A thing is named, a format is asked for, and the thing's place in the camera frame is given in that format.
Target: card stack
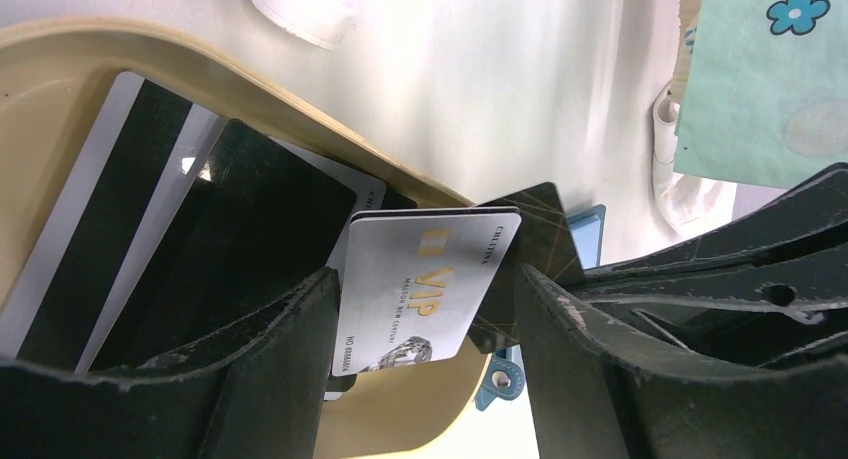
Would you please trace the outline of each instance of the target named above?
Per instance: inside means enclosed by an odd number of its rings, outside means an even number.
[[[7,297],[0,353],[80,373],[143,365],[325,264],[341,277],[352,213],[415,207],[122,73]]]

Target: card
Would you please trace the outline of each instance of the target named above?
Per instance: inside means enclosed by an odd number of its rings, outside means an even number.
[[[137,280],[162,221],[185,195],[183,168],[200,165],[186,159],[205,154],[221,127],[214,114],[138,74],[116,77],[7,298],[0,352],[77,365],[101,310],[115,306],[116,288]]]
[[[521,237],[510,245],[468,331],[468,337],[484,354],[515,346],[519,342],[514,292],[519,265],[530,264],[559,284],[585,280],[559,193],[553,183],[542,183],[481,207],[508,205],[521,209]]]
[[[327,379],[324,400],[335,401],[339,399],[345,392],[349,391],[354,384],[356,384],[356,374],[342,377],[336,377],[330,374],[330,377]]]
[[[515,207],[354,214],[333,374],[456,355],[520,223]]]
[[[327,262],[355,200],[229,121],[93,368],[143,364],[287,293]]]
[[[324,156],[308,151],[302,147],[295,146],[288,142],[277,138],[271,138],[281,146],[288,149],[290,152],[300,157],[304,161],[317,168],[319,171],[327,174],[341,184],[351,189],[356,194],[356,202],[353,204],[353,212],[369,211],[372,209],[380,209],[383,204],[383,197],[386,195],[386,183],[369,176],[356,169],[339,164],[333,160],[327,159]],[[330,253],[330,258],[327,259],[327,266],[339,271],[339,280],[344,278],[344,261],[345,252],[347,251],[347,236],[350,222],[345,224],[338,240],[336,241],[333,252]]]
[[[416,209],[418,203],[404,196],[391,187],[386,187],[386,195],[383,197],[383,204],[380,209]]]

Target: blue flower print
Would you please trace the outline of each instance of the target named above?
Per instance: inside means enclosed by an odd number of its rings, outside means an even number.
[[[769,7],[766,16],[772,20],[771,33],[775,36],[792,31],[796,36],[809,34],[816,28],[816,20],[830,11],[828,0],[785,0]]]
[[[692,35],[696,32],[698,32],[697,26],[695,26],[694,29],[689,29],[686,31],[686,34],[683,35],[683,39],[686,41],[684,44],[689,48],[689,54],[692,54],[692,51],[695,50],[695,37]]]

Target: blue flower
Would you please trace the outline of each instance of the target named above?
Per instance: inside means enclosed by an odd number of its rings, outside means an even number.
[[[828,0],[785,0],[769,7],[766,16],[772,20],[771,33],[775,36],[792,31],[796,36],[809,34],[816,28],[816,20],[830,11]]]

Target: black card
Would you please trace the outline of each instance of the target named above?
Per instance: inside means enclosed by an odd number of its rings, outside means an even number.
[[[418,209],[418,203],[386,185],[380,209]]]
[[[480,205],[491,206],[517,206],[521,210],[521,228],[468,331],[468,337],[484,354],[519,342],[514,293],[519,265],[530,264],[557,282],[584,280],[577,248],[553,183],[545,182]]]
[[[322,267],[353,191],[227,123],[92,369],[139,365],[270,303]]]

